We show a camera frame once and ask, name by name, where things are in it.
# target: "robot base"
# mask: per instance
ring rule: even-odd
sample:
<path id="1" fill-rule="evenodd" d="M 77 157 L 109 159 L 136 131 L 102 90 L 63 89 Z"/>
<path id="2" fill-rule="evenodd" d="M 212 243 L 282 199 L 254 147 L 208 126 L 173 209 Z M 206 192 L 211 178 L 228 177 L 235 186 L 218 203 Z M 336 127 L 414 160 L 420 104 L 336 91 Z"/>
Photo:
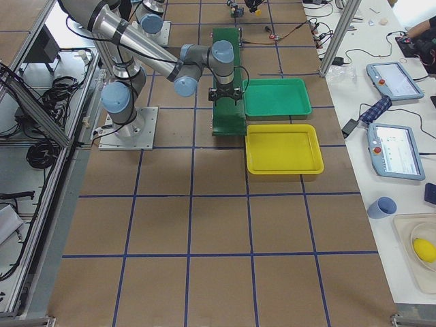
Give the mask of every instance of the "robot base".
<path id="1" fill-rule="evenodd" d="M 145 126 L 142 128 L 142 132 L 135 137 L 119 138 L 115 134 L 111 134 L 114 131 L 113 128 L 104 129 L 98 146 L 99 149 L 103 151 L 153 150 L 158 109 L 158 107 L 138 108 L 138 114 L 144 118 Z M 105 123 L 112 124 L 109 115 Z"/>

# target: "black cable bundle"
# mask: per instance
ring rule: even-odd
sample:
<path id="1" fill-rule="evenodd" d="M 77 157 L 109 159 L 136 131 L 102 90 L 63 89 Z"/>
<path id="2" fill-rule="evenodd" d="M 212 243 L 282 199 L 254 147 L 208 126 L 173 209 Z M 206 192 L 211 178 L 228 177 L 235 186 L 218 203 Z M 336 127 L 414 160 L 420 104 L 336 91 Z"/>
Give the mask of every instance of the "black cable bundle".
<path id="1" fill-rule="evenodd" d="M 59 146 L 50 139 L 41 140 L 27 151 L 26 160 L 36 169 L 46 169 L 54 164 L 59 155 Z"/>
<path id="2" fill-rule="evenodd" d="M 44 110 L 61 127 L 65 127 L 69 116 L 70 98 L 79 87 L 76 78 L 63 76 L 53 80 L 51 89 L 42 95 Z"/>

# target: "white table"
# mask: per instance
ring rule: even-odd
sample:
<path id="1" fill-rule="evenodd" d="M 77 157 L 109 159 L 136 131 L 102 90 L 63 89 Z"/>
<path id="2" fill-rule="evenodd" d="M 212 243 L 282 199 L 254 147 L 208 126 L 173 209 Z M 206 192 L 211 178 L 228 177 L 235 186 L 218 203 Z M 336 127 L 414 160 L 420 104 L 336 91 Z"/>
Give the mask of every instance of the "white table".
<path id="1" fill-rule="evenodd" d="M 305 7 L 315 8 L 317 6 L 305 5 Z M 318 10 L 306 9 L 306 14 L 310 18 L 310 15 L 322 16 L 330 11 L 331 7 L 325 6 Z M 366 50 L 373 55 L 388 55 L 390 47 L 386 41 L 386 35 L 393 31 L 404 30 L 395 18 L 392 8 L 384 0 L 362 0 L 360 11 L 364 16 L 364 22 L 352 23 L 356 31 L 347 32 L 337 56 L 345 57 L 345 51 L 353 48 Z M 332 15 L 318 18 L 318 21 L 324 22 L 334 29 L 339 17 L 340 13 L 334 7 Z M 388 20 L 387 25 L 379 24 L 382 18 Z M 374 24 L 370 25 L 369 20 L 372 20 Z M 327 28 L 321 25 L 318 31 L 320 33 L 326 32 Z M 403 58 L 403 53 L 394 40 L 395 36 L 399 36 L 399 34 L 394 33 L 388 37 L 393 44 L 392 55 L 389 57 L 374 58 L 360 51 L 349 52 L 352 64 L 343 67 L 347 67 L 348 72 L 355 70 L 355 78 L 352 78 L 351 74 L 346 74 L 344 78 L 339 80 L 332 78 L 331 74 L 327 75 L 328 88 L 342 127 L 350 118 L 357 119 L 361 103 L 373 105 L 381 99 L 380 93 L 367 76 L 367 64 L 400 61 L 412 78 L 421 78 L 427 75 L 418 59 L 408 58 L 405 60 Z M 318 51 L 324 53 L 326 47 Z M 391 109 L 404 108 L 419 113 L 424 121 L 424 130 L 436 136 L 436 108 L 430 100 L 431 95 L 436 95 L 436 79 L 425 78 L 417 84 L 424 91 L 424 98 L 407 102 L 394 102 Z M 367 106 L 362 107 L 363 112 L 367 109 Z M 436 140 L 420 131 L 420 121 L 417 116 L 406 112 L 385 112 L 377 119 L 377 122 L 411 127 L 418 150 L 420 152 L 436 152 Z M 436 156 L 421 157 L 426 174 L 424 181 L 388 178 L 378 176 L 372 167 L 368 154 L 366 129 L 356 128 L 345 143 L 364 205 L 367 208 L 378 197 L 389 196 L 397 203 L 397 214 L 436 213 L 436 206 L 424 201 L 425 184 L 436 184 Z M 421 292 L 415 282 L 403 246 L 394 230 L 393 217 L 378 220 L 369 219 L 392 297 L 395 303 L 436 304 L 436 294 Z"/>

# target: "blue cup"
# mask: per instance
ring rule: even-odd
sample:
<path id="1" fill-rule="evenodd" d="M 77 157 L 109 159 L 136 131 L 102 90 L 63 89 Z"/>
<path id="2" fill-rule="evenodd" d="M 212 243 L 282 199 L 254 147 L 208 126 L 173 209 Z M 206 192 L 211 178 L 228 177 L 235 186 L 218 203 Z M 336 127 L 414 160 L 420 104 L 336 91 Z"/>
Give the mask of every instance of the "blue cup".
<path id="1" fill-rule="evenodd" d="M 367 212 L 370 218 L 384 218 L 396 212 L 396 203 L 393 199 L 382 196 L 369 206 Z"/>

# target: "yellow tray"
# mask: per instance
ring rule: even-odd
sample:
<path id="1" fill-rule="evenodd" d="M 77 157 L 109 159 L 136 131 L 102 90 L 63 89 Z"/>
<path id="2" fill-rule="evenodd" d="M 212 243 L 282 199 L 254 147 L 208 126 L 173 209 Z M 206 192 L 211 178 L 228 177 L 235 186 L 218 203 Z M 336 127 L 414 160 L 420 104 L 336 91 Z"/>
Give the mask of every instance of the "yellow tray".
<path id="1" fill-rule="evenodd" d="M 245 146 L 252 174 L 320 174 L 324 170 L 311 125 L 249 125 Z"/>

